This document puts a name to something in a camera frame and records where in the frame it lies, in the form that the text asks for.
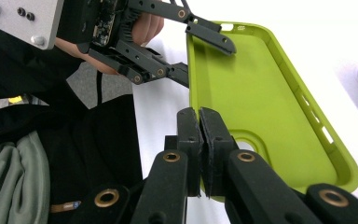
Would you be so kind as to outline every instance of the white table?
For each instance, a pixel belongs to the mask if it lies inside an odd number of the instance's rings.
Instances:
[[[210,21],[248,22],[270,29],[358,164],[358,0],[188,3],[194,14]],[[169,63],[186,63],[185,28],[166,20],[148,47]],[[148,176],[164,148],[165,135],[176,135],[176,113],[189,106],[189,91],[162,79],[134,85],[133,92],[144,176]],[[358,198],[358,188],[353,194]],[[202,197],[188,198],[187,223],[229,221],[222,203]]]

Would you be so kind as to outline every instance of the gray floor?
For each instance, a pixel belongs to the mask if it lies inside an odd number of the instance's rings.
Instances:
[[[96,70],[88,63],[82,63],[79,69],[67,81],[80,100],[88,107],[97,105]],[[131,82],[124,76],[103,74],[103,102],[123,94],[132,93]],[[8,99],[0,100],[0,108],[8,106]]]

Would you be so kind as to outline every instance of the gray fabric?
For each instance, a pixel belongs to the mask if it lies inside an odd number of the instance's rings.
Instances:
[[[0,145],[0,223],[48,222],[48,158],[37,132]]]

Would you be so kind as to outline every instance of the human hand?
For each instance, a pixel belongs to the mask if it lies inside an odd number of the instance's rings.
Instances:
[[[152,40],[156,35],[159,34],[163,26],[163,18],[147,13],[142,13],[132,27],[133,42],[138,45],[147,44],[150,40]],[[104,63],[101,63],[100,61],[90,57],[88,54],[81,53],[75,44],[72,44],[57,37],[55,46],[72,55],[73,57],[80,58],[85,62],[90,63],[97,70],[104,74],[118,75],[118,72],[114,68]]]

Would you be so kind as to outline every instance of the lime green plastic tray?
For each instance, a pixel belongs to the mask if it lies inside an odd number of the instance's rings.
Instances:
[[[187,37],[191,106],[219,112],[236,141],[250,145],[289,187],[305,192],[328,183],[354,191],[355,161],[273,33],[224,23],[233,25],[222,34],[235,43],[235,55]]]

